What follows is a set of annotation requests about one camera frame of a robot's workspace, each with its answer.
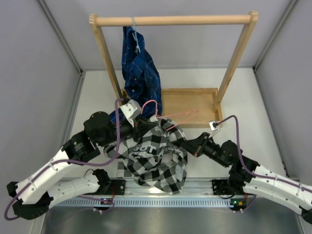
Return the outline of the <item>black white checkered shirt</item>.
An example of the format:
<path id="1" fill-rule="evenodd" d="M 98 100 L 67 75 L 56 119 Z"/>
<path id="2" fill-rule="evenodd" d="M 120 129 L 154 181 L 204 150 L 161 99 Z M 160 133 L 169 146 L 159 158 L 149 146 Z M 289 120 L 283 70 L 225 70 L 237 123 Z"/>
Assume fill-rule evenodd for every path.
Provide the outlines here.
<path id="1" fill-rule="evenodd" d="M 118 177 L 131 177 L 140 186 L 150 186 L 170 195 L 180 193 L 187 177 L 188 153 L 177 144 L 183 130 L 169 118 L 148 119 L 155 127 L 138 142 L 125 138 L 119 145 Z"/>

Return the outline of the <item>pink wire hanger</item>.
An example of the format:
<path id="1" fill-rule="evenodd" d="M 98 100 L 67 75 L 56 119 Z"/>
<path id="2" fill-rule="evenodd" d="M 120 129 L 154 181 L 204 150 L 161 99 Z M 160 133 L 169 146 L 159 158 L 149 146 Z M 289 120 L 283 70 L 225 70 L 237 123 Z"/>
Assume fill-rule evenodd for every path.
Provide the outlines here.
<path id="1" fill-rule="evenodd" d="M 192 113 L 191 116 L 186 117 L 184 120 L 182 120 L 182 121 L 180 121 L 180 122 L 177 122 L 174 126 L 167 128 L 167 129 L 166 129 L 167 131 L 173 129 L 174 127 L 176 127 L 176 126 L 178 126 L 178 125 L 181 125 L 181 124 L 186 123 L 188 120 L 190 120 L 190 119 L 196 117 L 196 116 L 198 115 L 198 112 L 199 112 L 198 109 L 193 109 L 193 110 L 189 110 L 189 111 L 186 111 L 186 112 L 179 112 L 179 113 L 174 113 L 174 114 L 159 116 L 159 115 L 158 115 L 158 102 L 157 102 L 156 100 L 154 100 L 154 99 L 151 99 L 151 100 L 146 101 L 146 102 L 142 105 L 142 107 L 141 107 L 141 114 L 143 114 L 143 111 L 144 111 L 145 106 L 146 106 L 147 104 L 149 104 L 149 103 L 154 103 L 154 104 L 155 104 L 155 116 L 156 116 L 157 119 L 163 119 L 163 118 L 169 118 L 169 117 L 176 117 L 176 116 L 187 116 L 187 115 L 189 115 L 189 114 Z"/>

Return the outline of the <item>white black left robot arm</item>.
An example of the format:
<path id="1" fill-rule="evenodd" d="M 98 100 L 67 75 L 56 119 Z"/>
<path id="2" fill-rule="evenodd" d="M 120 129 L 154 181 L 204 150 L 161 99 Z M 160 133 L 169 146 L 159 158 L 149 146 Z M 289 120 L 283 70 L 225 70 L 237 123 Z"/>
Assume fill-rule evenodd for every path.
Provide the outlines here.
<path id="1" fill-rule="evenodd" d="M 142 116 L 130 124 L 127 120 L 113 124 L 105 112 L 96 112 L 83 124 L 83 131 L 75 134 L 37 172 L 20 182 L 7 184 L 8 194 L 13 198 L 6 208 L 15 214 L 15 219 L 36 219 L 55 205 L 76 196 L 104 194 L 110 189 L 111 180 L 101 164 L 91 160 L 100 155 L 100 147 L 119 143 L 126 137 L 135 140 L 156 126 Z M 61 183 L 68 173 L 82 166 L 93 166 L 96 170 L 82 178 Z"/>

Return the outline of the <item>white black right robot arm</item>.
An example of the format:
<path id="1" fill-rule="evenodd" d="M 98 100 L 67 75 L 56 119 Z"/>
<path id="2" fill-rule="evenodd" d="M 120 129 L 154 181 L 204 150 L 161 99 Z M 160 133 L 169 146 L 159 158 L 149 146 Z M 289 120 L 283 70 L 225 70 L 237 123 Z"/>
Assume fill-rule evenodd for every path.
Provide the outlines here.
<path id="1" fill-rule="evenodd" d="M 195 157 L 204 155 L 229 168 L 227 184 L 232 191 L 261 196 L 278 203 L 312 222 L 312 188 L 265 168 L 258 162 L 243 156 L 242 150 L 228 140 L 216 144 L 209 133 L 202 133 L 191 140 L 179 140 L 182 147 Z"/>

